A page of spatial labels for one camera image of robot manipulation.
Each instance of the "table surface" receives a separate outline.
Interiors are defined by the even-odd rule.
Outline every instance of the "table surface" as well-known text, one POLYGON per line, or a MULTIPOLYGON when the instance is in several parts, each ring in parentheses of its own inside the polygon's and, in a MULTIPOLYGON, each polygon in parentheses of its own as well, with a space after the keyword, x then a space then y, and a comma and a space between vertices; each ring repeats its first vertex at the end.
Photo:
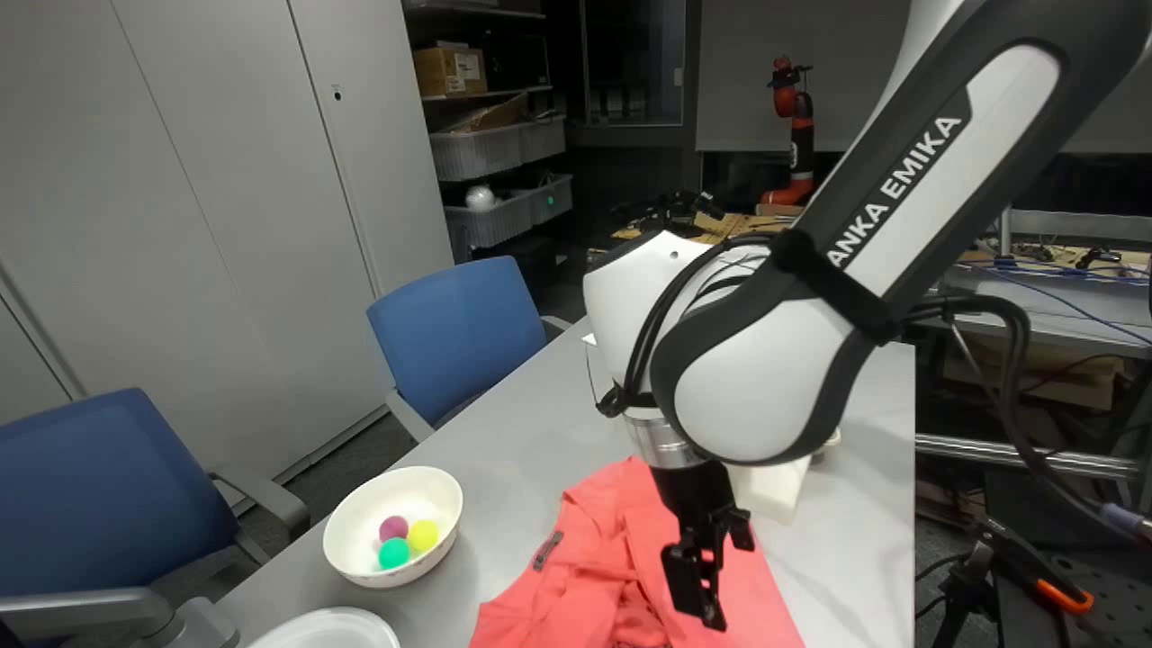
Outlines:
MULTIPOLYGON (((1046 340, 1077 341, 1090 352, 1152 362, 1152 347, 1147 341, 1152 340, 1148 294, 1090 288, 1090 284, 1006 280, 1006 278, 965 278, 965 275, 951 275, 944 284, 956 284, 956 288, 979 284, 979 294, 1003 294, 1024 305, 1040 341, 1046 340), (1097 321, 1089 321, 1083 315, 1070 309, 1066 303, 1057 303, 1051 294, 1070 300, 1082 309, 1129 327, 1132 335, 1105 327, 1097 321)), ((963 321, 975 332, 1006 332, 997 316, 963 316, 963 321)))
MULTIPOLYGON (((399 590, 355 588, 327 568, 320 522, 220 603, 245 645, 327 606, 377 612, 404 648, 467 645, 476 609, 548 539, 562 489, 634 455, 625 423, 593 410, 584 332, 573 326, 399 460, 439 466, 466 486, 463 539, 439 568, 399 590)), ((910 347, 869 362, 844 431, 814 460, 796 510, 754 531, 812 648, 901 648, 910 645, 914 566, 910 347)))

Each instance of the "gray wall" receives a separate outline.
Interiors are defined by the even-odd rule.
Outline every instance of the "gray wall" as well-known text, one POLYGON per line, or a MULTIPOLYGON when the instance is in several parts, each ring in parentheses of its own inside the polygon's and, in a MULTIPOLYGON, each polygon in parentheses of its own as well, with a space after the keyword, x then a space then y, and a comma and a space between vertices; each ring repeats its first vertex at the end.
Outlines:
MULTIPOLYGON (((844 153, 874 108, 903 34, 908 0, 705 0, 698 153, 787 153, 771 108, 771 63, 812 63, 817 147, 844 153)), ((1152 64, 1141 64, 1066 153, 1152 153, 1152 64)))

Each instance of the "pink ball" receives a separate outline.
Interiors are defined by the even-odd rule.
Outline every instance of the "pink ball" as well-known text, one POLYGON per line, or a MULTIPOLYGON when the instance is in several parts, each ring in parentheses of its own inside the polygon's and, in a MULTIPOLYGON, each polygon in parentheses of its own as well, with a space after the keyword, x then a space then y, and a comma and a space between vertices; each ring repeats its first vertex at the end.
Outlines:
POLYGON ((389 515, 381 522, 381 539, 389 539, 389 538, 409 538, 409 519, 404 515, 389 515))

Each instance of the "ball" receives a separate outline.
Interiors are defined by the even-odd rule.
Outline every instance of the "ball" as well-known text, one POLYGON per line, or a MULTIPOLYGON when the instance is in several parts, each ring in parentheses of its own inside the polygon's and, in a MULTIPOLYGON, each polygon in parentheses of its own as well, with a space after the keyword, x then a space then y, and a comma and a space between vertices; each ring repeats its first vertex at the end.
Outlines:
POLYGON ((476 186, 467 186, 466 207, 467 207, 467 208, 495 208, 495 207, 499 207, 499 195, 495 195, 495 186, 476 183, 476 186))
POLYGON ((381 522, 381 539, 389 539, 389 538, 409 538, 409 519, 404 515, 389 515, 381 522))
POLYGON ((428 556, 439 543, 439 526, 434 519, 419 519, 409 531, 409 543, 410 543, 415 556, 428 556))
POLYGON ((381 568, 404 568, 410 563, 410 543, 404 538, 389 538, 389 539, 381 539, 376 563, 381 568))

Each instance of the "storage box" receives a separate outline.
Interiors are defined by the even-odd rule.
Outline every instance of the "storage box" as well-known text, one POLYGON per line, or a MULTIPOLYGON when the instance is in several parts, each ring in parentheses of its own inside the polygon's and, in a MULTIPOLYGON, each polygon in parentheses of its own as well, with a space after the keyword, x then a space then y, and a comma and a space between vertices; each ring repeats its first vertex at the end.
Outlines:
POLYGON ((519 95, 512 102, 467 113, 463 124, 447 125, 442 132, 500 129, 500 125, 521 124, 526 116, 531 116, 531 95, 519 95))
POLYGON ((526 12, 541 15, 541 0, 404 0, 409 12, 526 12))
POLYGON ((573 178, 526 186, 495 208, 447 207, 459 242, 467 254, 495 249, 573 208, 573 178))
POLYGON ((500 129, 434 132, 436 178, 447 183, 505 172, 567 153, 567 119, 500 129))
POLYGON ((421 99, 488 95, 482 50, 467 44, 436 44, 415 54, 421 99))

